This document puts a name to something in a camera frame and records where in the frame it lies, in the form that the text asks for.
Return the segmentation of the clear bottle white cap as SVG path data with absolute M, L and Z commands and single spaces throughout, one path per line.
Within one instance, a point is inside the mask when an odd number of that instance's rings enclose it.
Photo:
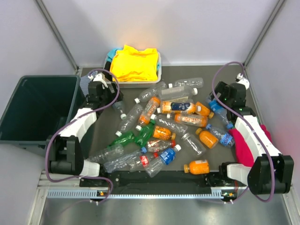
M 143 107 L 140 104 L 136 104 L 126 115 L 126 118 L 121 121 L 115 134 L 120 137 L 122 134 L 128 132 L 138 121 L 142 112 Z

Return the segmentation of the orange bottle tall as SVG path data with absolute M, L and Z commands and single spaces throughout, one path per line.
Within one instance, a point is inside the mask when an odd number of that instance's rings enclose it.
M 154 114 L 156 109 L 160 106 L 160 99 L 158 97 L 152 97 L 149 102 L 146 104 L 145 109 L 141 113 L 138 124 L 141 126 L 148 125 L 151 119 L 151 116 Z

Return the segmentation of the large clear bottle with label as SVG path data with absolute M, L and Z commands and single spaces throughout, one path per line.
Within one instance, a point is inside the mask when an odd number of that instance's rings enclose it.
M 188 85 L 185 85 L 161 90 L 158 93 L 158 96 L 161 101 L 179 101 L 187 100 L 197 94 L 197 88 L 192 88 Z

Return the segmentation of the clear jar without cap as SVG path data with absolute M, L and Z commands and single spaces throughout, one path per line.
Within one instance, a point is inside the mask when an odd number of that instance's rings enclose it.
M 181 140 L 197 157 L 207 151 L 204 145 L 191 133 L 184 134 Z

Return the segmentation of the clear crushed bottle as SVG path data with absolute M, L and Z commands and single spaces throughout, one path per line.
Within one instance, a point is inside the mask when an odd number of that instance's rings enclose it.
M 188 131 L 187 125 L 180 124 L 174 120 L 166 118 L 165 116 L 153 114 L 150 118 L 155 121 L 156 125 L 167 128 L 179 136 L 183 136 Z

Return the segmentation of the orange bottle with dark label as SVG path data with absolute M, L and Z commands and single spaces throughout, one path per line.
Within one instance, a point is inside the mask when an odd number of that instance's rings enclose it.
M 171 101 L 164 101 L 161 106 L 157 109 L 157 113 L 164 113 L 164 114 L 175 114 L 175 113 L 182 113 L 182 114 L 193 114 L 195 112 L 201 111 L 201 106 L 195 105 L 194 103 L 185 102 L 171 102 Z

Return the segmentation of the red cap crushed bottle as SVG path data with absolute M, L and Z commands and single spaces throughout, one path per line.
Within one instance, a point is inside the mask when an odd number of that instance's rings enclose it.
M 175 140 L 152 140 L 146 143 L 146 149 L 150 153 L 155 153 L 159 151 L 163 151 L 167 148 L 173 148 L 176 145 Z

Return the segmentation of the red cap cola bottle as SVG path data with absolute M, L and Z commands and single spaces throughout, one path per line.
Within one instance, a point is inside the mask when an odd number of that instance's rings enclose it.
M 158 153 L 145 154 L 141 156 L 134 157 L 128 161 L 129 171 L 136 172 L 139 169 L 145 168 L 151 160 L 158 157 Z

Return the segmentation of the blue label water bottle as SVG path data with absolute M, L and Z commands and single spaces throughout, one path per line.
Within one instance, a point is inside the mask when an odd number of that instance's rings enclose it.
M 177 152 L 181 150 L 181 146 L 176 144 L 173 148 L 165 149 L 157 158 L 151 160 L 145 167 L 146 173 L 153 178 L 156 176 L 164 167 L 169 165 L 175 158 Z

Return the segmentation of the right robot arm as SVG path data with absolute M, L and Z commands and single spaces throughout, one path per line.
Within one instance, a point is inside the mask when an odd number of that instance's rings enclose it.
M 246 106 L 248 87 L 248 81 L 220 81 L 208 97 L 211 108 L 224 109 L 225 118 L 234 126 L 229 132 L 235 141 L 237 162 L 220 166 L 219 181 L 226 186 L 239 181 L 254 195 L 288 193 L 294 160 L 272 144 L 265 126 L 259 123 L 254 110 Z

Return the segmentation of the blue cap bottle by right arm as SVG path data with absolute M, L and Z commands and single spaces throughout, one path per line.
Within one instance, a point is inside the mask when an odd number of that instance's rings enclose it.
M 221 107 L 216 100 L 208 99 L 208 105 L 227 129 L 232 129 L 234 127 L 227 118 L 227 110 Z

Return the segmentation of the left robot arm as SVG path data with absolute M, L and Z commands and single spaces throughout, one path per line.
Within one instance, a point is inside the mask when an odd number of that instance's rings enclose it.
M 102 111 L 112 106 L 120 95 L 118 82 L 109 84 L 103 79 L 95 79 L 88 84 L 86 100 L 74 118 L 47 141 L 45 173 L 49 181 L 56 183 L 87 177 L 96 186 L 106 182 L 100 164 L 84 159 L 80 143 Z

